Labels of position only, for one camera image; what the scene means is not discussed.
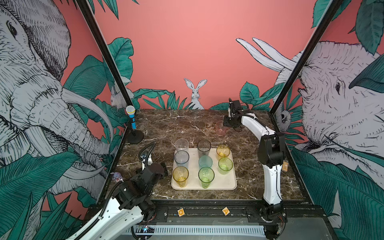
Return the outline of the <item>amber plastic glass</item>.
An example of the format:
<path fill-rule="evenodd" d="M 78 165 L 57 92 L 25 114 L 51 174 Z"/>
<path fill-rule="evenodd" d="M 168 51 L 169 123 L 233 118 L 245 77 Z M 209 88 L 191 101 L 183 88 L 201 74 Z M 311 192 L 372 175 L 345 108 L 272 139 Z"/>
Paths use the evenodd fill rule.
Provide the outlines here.
<path fill-rule="evenodd" d="M 184 188 L 187 185 L 187 179 L 189 177 L 189 170 L 186 167 L 179 166 L 173 170 L 173 179 L 176 184 Z"/>

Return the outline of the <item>yellow plastic glass front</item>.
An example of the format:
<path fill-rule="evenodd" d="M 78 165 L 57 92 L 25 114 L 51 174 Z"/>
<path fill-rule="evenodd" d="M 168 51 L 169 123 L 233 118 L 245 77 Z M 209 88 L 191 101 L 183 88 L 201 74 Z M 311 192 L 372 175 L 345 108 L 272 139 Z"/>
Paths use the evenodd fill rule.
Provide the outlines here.
<path fill-rule="evenodd" d="M 225 158 L 230 155 L 231 150 L 228 145 L 218 145 L 216 152 L 220 158 Z"/>

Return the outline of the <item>dark brown plastic glass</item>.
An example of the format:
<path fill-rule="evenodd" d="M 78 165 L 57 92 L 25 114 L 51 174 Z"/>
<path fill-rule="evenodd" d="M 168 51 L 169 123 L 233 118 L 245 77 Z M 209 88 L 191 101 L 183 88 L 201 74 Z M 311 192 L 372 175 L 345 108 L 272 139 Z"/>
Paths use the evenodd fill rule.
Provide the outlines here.
<path fill-rule="evenodd" d="M 208 140 L 200 140 L 197 144 L 198 156 L 208 156 L 211 150 L 211 142 Z"/>

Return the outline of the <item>blue grey plastic glass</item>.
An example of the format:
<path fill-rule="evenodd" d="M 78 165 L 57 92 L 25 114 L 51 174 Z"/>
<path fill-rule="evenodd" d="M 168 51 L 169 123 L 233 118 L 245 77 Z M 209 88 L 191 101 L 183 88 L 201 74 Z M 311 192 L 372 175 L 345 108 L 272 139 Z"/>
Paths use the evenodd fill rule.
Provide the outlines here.
<path fill-rule="evenodd" d="M 190 159 L 189 153 L 184 150 L 177 151 L 174 155 L 174 162 L 177 167 L 188 168 L 189 159 Z"/>

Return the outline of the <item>green plastic glass short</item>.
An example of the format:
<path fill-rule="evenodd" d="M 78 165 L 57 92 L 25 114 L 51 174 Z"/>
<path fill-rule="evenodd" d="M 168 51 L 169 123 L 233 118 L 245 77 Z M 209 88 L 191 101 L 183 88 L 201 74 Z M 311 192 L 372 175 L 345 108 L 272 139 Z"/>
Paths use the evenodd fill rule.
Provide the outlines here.
<path fill-rule="evenodd" d="M 222 175 L 228 174 L 233 169 L 233 161 L 230 158 L 221 158 L 218 162 L 219 172 Z"/>

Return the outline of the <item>clear plastic glass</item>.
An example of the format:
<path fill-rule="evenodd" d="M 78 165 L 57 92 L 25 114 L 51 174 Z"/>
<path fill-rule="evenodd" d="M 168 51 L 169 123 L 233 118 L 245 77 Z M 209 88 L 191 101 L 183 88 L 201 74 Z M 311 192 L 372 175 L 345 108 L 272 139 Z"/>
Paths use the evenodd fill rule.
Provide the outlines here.
<path fill-rule="evenodd" d="M 175 142 L 176 151 L 186 151 L 189 150 L 189 141 L 187 139 L 181 138 Z"/>

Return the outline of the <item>teal frosted glass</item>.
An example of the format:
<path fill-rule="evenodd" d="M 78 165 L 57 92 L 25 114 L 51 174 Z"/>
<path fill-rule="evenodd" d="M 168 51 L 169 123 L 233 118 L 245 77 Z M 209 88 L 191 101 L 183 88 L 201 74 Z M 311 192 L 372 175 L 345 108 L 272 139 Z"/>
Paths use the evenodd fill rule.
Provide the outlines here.
<path fill-rule="evenodd" d="M 213 165 L 213 159 L 210 156 L 201 156 L 199 158 L 199 168 L 211 168 Z"/>

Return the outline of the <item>beige square tray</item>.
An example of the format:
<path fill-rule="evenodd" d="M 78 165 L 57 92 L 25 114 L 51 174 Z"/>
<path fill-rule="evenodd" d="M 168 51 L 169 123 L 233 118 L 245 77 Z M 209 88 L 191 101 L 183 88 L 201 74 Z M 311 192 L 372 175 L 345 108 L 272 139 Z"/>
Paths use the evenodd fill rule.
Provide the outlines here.
<path fill-rule="evenodd" d="M 201 181 L 198 176 L 200 170 L 199 167 L 199 155 L 197 148 L 189 148 L 190 159 L 187 163 L 189 170 L 189 177 L 187 178 L 186 185 L 180 187 L 177 182 L 171 177 L 171 186 L 175 190 L 234 190 L 237 187 L 235 167 L 233 167 L 227 174 L 223 175 L 219 171 L 219 156 L 217 155 L 216 148 L 211 148 L 209 156 L 213 159 L 212 169 L 215 173 L 215 178 L 211 182 L 210 186 L 206 189 L 202 187 Z"/>

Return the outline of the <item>tall light green glass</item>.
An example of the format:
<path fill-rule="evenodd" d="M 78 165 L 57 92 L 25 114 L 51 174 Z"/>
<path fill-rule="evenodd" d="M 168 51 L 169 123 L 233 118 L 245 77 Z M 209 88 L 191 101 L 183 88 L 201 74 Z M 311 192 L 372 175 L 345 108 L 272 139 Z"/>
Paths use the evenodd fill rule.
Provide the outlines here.
<path fill-rule="evenodd" d="M 203 167 L 199 170 L 199 180 L 201 181 L 201 185 L 204 189 L 208 188 L 211 182 L 215 178 L 215 172 L 213 169 L 209 167 Z"/>

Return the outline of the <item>pink plastic glass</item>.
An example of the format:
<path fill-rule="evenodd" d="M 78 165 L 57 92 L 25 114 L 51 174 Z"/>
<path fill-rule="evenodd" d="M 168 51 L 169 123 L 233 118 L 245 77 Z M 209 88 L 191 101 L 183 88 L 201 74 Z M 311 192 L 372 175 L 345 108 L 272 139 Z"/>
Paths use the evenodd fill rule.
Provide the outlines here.
<path fill-rule="evenodd" d="M 218 121 L 216 122 L 216 125 L 215 125 L 215 132 L 218 136 L 225 136 L 227 134 L 227 131 L 228 131 L 228 127 L 225 127 L 223 125 L 223 122 L 222 121 Z"/>

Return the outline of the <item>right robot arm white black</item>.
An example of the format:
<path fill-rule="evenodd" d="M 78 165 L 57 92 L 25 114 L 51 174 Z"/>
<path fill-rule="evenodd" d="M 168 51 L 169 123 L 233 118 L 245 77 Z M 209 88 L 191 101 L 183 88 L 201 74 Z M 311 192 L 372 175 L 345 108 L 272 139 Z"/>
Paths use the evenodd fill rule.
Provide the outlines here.
<path fill-rule="evenodd" d="M 261 217 L 267 223 L 286 220 L 281 195 L 281 171 L 286 156 L 285 136 L 262 123 L 250 109 L 243 108 L 239 100 L 229 99 L 228 114 L 223 125 L 230 128 L 244 126 L 259 140 L 258 160 L 264 171 L 264 194 Z"/>

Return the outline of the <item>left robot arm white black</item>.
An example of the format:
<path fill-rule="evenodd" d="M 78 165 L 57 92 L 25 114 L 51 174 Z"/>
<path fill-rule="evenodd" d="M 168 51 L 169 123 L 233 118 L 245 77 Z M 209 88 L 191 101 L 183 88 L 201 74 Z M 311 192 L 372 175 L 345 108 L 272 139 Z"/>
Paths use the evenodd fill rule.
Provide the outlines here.
<path fill-rule="evenodd" d="M 168 176 L 166 164 L 153 163 L 114 186 L 102 209 L 69 240 L 115 240 L 125 230 L 156 216 L 154 186 Z"/>

